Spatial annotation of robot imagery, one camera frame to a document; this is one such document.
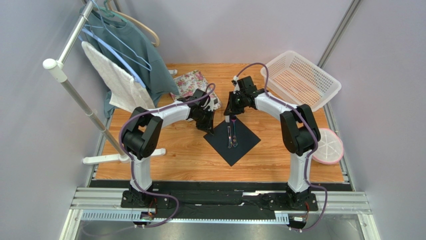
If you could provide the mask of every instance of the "white connector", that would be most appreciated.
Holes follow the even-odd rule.
[[[295,216],[293,217],[293,220],[296,222],[303,222],[303,217]]]
[[[123,164],[130,163],[130,157],[127,154],[124,154],[123,156],[120,155],[118,160],[120,160]]]
[[[55,59],[48,58],[43,61],[43,68],[49,71],[49,73],[58,81],[58,83],[65,82],[68,77],[65,75],[62,68],[64,64],[56,61]]]

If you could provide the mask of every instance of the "pink floral fabric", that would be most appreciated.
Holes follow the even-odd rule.
[[[192,72],[188,72],[187,74],[184,74],[182,76],[178,76],[174,79],[174,82],[177,85],[177,88],[179,89],[179,96],[174,95],[173,93],[170,93],[171,98],[173,98],[174,101],[176,101],[179,98],[184,98],[187,96],[192,96],[197,89],[201,89],[203,91],[206,90],[207,85],[209,84],[206,80],[206,78],[201,74],[199,70],[194,70]],[[218,109],[222,107],[222,103],[219,100],[216,93],[210,94],[210,99],[214,103],[214,109]]]

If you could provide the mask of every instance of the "white plastic basket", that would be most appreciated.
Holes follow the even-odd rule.
[[[307,104],[315,112],[328,103],[342,88],[330,74],[294,51],[286,51],[266,64],[267,86],[284,101]],[[266,69],[260,70],[266,81]]]

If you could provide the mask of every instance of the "wooden table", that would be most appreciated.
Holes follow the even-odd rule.
[[[231,80],[246,64],[168,64],[177,69],[178,75],[200,70],[209,83],[216,83],[216,94],[222,102],[214,116],[214,126],[225,117],[229,91],[234,89]],[[251,76],[258,89],[264,87],[260,66],[247,69],[240,77]],[[158,106],[172,103],[169,95],[161,98]],[[118,139],[121,126],[130,117],[130,112],[116,109],[109,130]],[[314,112],[320,128],[328,128],[323,109]],[[290,174],[290,153],[284,146],[281,125],[272,116],[247,108],[238,118],[250,128],[261,141],[241,158],[234,166],[226,161],[203,138],[205,132],[197,130],[195,122],[179,121],[162,129],[157,148],[166,148],[166,155],[151,159],[153,180],[167,181],[240,181],[240,182],[286,182]],[[117,152],[109,142],[103,155]],[[102,163],[96,179],[128,180],[131,178],[130,164],[120,162]],[[343,182],[339,164],[324,165],[312,161],[310,180],[312,182]]]

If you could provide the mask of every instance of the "black mat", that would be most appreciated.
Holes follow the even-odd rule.
[[[261,139],[256,136],[244,123],[238,118],[235,122],[236,147],[228,148],[228,129],[225,121],[221,122],[214,128],[214,135],[206,134],[204,139],[216,150],[220,156],[230,165],[233,166],[246,153],[248,153]]]

